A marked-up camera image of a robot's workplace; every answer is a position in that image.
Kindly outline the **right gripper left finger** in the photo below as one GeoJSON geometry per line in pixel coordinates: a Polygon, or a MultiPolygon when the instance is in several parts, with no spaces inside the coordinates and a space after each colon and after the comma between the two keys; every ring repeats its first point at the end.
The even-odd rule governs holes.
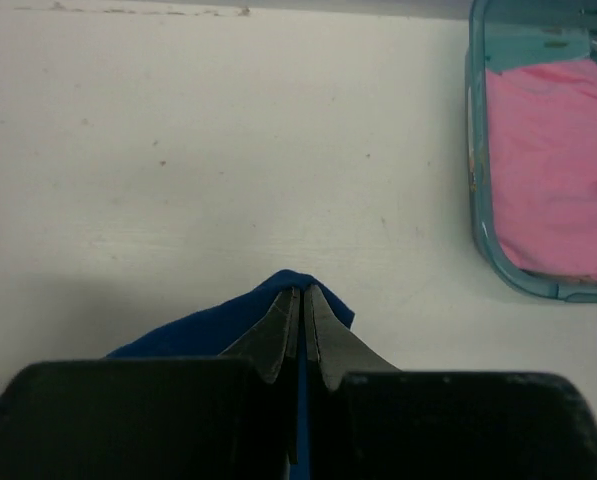
{"type": "Polygon", "coordinates": [[[0,397],[0,479],[285,479],[301,295],[213,357],[45,362],[0,397]]]}

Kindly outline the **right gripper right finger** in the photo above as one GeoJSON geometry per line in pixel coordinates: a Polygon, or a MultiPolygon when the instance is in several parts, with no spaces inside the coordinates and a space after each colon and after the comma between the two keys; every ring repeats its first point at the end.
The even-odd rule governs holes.
{"type": "Polygon", "coordinates": [[[597,424],[565,378],[405,371],[304,295],[314,479],[597,479],[597,424]]]}

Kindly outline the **navy blue t-shirt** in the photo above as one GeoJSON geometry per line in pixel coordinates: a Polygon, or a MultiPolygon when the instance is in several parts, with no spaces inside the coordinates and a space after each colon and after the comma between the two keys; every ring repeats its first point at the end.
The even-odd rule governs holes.
{"type": "MultiPolygon", "coordinates": [[[[338,321],[351,329],[355,313],[334,292],[311,275],[280,270],[256,288],[220,305],[169,322],[107,353],[101,359],[217,356],[258,322],[283,290],[305,291],[318,285],[338,321]]],[[[289,479],[311,479],[309,453],[307,376],[304,342],[300,343],[298,380],[298,464],[290,466],[289,479]]]]}

